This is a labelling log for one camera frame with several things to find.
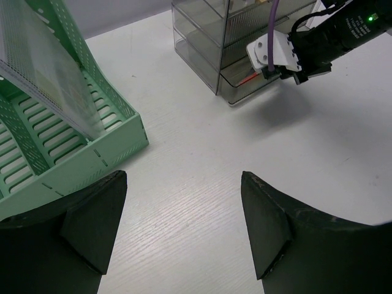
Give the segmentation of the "orange pen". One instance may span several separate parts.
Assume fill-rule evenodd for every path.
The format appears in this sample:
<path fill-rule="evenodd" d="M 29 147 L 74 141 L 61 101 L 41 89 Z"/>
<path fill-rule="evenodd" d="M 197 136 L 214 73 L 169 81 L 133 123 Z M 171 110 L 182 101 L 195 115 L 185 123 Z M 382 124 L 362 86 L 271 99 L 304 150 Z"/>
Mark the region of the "orange pen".
<path fill-rule="evenodd" d="M 241 85 L 247 83 L 248 81 L 252 80 L 253 78 L 255 78 L 255 77 L 257 77 L 257 76 L 258 76 L 258 73 L 257 73 L 257 72 L 254 72 L 254 73 L 248 75 L 247 77 L 245 77 L 244 79 L 242 79 L 242 80 L 238 83 L 238 86 L 241 86 Z"/>

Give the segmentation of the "clear plastic document folder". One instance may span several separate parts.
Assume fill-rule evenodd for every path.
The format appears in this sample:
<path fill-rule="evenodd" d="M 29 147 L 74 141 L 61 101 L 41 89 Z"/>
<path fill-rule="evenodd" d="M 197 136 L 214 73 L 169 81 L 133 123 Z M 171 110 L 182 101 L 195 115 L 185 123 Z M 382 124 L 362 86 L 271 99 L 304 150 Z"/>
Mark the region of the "clear plastic document folder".
<path fill-rule="evenodd" d="M 1 1 L 1 75 L 90 140 L 104 134 L 80 68 L 25 1 Z"/>

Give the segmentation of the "clear acrylic drawer cabinet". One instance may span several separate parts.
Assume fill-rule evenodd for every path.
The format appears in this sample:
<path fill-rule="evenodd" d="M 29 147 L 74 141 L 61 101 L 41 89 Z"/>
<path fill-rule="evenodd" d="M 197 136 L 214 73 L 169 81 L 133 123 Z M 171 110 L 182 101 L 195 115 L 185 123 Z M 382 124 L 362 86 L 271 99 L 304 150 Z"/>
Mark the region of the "clear acrylic drawer cabinet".
<path fill-rule="evenodd" d="M 254 73 L 246 46 L 266 34 L 272 1 L 172 1 L 175 51 L 230 105 L 278 80 Z"/>

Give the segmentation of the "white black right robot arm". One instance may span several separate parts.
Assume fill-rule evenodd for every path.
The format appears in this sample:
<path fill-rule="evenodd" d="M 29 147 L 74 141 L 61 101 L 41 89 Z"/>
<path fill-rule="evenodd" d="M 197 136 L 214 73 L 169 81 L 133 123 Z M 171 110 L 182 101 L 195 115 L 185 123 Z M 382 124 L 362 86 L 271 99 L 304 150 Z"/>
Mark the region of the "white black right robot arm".
<path fill-rule="evenodd" d="M 390 0 L 323 1 L 325 10 L 296 20 L 288 35 L 300 71 L 281 70 L 300 85 L 331 72 L 332 62 L 391 29 Z"/>

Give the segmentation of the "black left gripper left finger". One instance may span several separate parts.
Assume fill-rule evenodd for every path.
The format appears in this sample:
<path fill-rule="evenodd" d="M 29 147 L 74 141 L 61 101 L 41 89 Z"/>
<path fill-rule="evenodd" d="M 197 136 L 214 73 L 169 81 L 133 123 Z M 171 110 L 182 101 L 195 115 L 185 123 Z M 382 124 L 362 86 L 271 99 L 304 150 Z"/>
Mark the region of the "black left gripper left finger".
<path fill-rule="evenodd" d="M 97 293 L 127 193 L 118 170 L 1 221 L 1 293 Z"/>

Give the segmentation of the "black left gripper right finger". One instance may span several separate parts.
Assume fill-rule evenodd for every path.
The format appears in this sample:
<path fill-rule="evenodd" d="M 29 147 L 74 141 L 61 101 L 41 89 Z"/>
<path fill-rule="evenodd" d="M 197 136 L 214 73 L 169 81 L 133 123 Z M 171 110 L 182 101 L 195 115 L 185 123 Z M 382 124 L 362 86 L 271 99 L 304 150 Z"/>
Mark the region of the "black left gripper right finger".
<path fill-rule="evenodd" d="M 390 293 L 391 224 L 365 225 L 313 208 L 252 172 L 241 199 L 265 293 Z"/>

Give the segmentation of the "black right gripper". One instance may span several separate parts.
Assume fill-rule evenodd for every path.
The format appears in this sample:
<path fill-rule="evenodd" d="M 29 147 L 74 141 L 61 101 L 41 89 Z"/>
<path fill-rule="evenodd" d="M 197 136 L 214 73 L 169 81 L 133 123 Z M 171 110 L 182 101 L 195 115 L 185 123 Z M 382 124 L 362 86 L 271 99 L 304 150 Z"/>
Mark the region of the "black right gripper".
<path fill-rule="evenodd" d="M 293 45 L 292 53 L 298 57 L 297 65 L 301 66 L 299 72 L 281 69 L 281 80 L 293 77 L 296 84 L 300 85 L 312 77 L 331 72 L 331 61 L 325 61 L 328 55 L 325 47 L 329 45 L 325 33 L 316 29 L 309 31 L 291 32 L 288 40 Z"/>

